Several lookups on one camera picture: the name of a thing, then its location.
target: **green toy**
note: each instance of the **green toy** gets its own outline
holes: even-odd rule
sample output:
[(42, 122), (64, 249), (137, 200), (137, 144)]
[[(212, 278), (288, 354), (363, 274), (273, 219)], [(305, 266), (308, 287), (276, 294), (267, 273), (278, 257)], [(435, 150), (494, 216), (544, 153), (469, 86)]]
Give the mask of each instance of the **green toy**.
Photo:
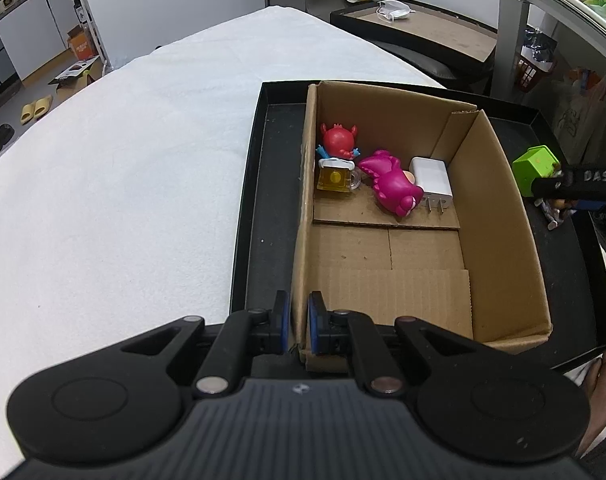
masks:
[(532, 182), (539, 176), (552, 176), (558, 164), (557, 157), (547, 146), (530, 148), (512, 163), (512, 174), (521, 196), (532, 195)]

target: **white face mask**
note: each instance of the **white face mask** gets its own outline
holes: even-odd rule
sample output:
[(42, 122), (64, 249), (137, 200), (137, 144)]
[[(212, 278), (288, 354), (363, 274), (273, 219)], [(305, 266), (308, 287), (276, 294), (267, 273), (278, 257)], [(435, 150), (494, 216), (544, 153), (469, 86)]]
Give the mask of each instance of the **white face mask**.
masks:
[(383, 0), (379, 2), (379, 8), (377, 14), (382, 16), (386, 20), (393, 22), (399, 18), (406, 18), (414, 10), (410, 9), (409, 5), (403, 2), (397, 2), (396, 0)]

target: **white charger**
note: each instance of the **white charger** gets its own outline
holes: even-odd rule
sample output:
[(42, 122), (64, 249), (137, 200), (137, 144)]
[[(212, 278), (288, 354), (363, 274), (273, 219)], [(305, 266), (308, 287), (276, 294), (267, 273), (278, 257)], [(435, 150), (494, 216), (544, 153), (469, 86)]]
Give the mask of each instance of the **white charger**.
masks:
[(415, 156), (410, 161), (410, 173), (414, 175), (415, 184), (423, 189), (421, 205), (440, 211), (452, 205), (452, 189), (442, 160)]

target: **floor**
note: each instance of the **floor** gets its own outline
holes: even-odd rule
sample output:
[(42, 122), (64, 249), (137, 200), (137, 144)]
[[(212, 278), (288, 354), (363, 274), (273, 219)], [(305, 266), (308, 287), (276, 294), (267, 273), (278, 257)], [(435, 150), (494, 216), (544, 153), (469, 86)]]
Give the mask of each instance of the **floor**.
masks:
[(39, 69), (37, 73), (31, 75), (24, 84), (20, 86), (19, 91), (0, 107), (0, 125), (5, 123), (9, 124), (14, 128), (15, 132), (12, 140), (3, 147), (0, 157), (3, 156), (3, 153), (35, 123), (34, 120), (31, 120), (24, 126), (21, 126), (20, 124), (20, 113), (26, 104), (51, 94), (54, 98), (52, 101), (52, 109), (58, 106), (59, 100), (56, 96), (56, 86), (48, 85), (48, 83), (68, 68), (73, 62), (74, 60), (70, 60), (67, 56), (56, 58), (42, 69)]

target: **desk leg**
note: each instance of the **desk leg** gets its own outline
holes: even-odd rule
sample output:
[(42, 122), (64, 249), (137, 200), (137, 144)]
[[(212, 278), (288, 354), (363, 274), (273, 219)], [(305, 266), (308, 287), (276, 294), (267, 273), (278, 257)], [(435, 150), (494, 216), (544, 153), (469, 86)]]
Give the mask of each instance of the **desk leg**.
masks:
[(494, 74), (490, 96), (510, 101), (516, 64), (523, 46), (530, 4), (520, 0), (499, 0), (499, 27), (494, 53)]

